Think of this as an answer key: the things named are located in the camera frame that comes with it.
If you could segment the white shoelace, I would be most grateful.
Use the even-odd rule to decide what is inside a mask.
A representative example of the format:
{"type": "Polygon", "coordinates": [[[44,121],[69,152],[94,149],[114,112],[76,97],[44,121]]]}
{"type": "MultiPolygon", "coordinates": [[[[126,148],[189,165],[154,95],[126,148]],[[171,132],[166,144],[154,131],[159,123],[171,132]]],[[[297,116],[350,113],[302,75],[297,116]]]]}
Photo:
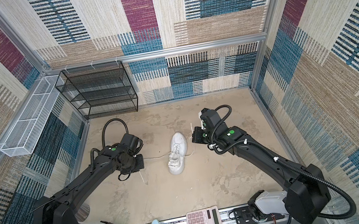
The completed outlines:
{"type": "MultiPolygon", "coordinates": [[[[152,161],[152,160],[159,160],[159,159],[162,159],[162,158],[168,158],[168,162],[169,162],[169,154],[170,154],[170,152],[171,151],[169,151],[169,153],[166,153],[166,154],[161,155],[159,157],[146,157],[146,158],[144,158],[144,161],[149,161],[149,160],[152,161]]],[[[186,160],[186,158],[189,158],[189,157],[193,156],[194,153],[195,153],[195,147],[193,148],[193,150],[192,150],[192,152],[190,154],[186,153],[187,155],[185,157],[185,160],[186,160]]]]}

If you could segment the white sneaker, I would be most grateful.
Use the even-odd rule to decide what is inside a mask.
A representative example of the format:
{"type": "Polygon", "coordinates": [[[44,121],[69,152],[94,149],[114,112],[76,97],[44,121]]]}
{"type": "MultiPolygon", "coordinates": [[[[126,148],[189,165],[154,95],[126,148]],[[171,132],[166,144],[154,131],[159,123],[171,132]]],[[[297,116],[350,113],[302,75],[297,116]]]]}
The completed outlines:
{"type": "Polygon", "coordinates": [[[179,175],[185,168],[185,157],[188,150],[186,137],[176,132],[171,139],[171,149],[169,154],[169,172],[173,175],[179,175]]]}

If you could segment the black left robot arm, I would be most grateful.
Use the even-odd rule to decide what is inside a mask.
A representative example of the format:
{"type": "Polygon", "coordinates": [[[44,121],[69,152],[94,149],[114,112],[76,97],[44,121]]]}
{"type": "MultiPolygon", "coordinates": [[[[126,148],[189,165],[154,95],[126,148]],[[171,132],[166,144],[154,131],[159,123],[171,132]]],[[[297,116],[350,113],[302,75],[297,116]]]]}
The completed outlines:
{"type": "MultiPolygon", "coordinates": [[[[87,169],[53,196],[43,196],[35,203],[33,224],[83,224],[77,219],[77,213],[107,177],[116,171],[130,177],[144,167],[142,146],[141,139],[126,133],[121,142],[113,146],[102,150],[93,148],[87,169]]],[[[113,223],[102,221],[100,224],[113,223]]]]}

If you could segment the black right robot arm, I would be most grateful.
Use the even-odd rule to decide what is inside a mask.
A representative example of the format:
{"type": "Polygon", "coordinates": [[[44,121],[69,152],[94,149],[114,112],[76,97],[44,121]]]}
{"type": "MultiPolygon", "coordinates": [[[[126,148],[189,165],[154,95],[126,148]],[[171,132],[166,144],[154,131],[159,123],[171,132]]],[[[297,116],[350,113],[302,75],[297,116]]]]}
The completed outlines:
{"type": "Polygon", "coordinates": [[[331,199],[322,183],[322,171],[315,165],[304,167],[287,160],[258,143],[243,129],[228,127],[229,105],[200,112],[201,126],[195,127],[192,142],[208,145],[217,154],[230,153],[247,160],[274,179],[286,192],[286,212],[301,224],[312,224],[331,199]]]}

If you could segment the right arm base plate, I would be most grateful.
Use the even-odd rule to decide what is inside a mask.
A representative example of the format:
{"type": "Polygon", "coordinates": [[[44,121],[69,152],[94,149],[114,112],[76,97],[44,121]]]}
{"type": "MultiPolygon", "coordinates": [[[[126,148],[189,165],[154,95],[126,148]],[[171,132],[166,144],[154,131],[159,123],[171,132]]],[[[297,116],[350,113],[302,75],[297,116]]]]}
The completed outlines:
{"type": "Polygon", "coordinates": [[[228,216],[234,220],[236,224],[262,224],[286,217],[284,214],[277,213],[264,214],[260,212],[259,209],[250,206],[234,208],[228,216]]]}

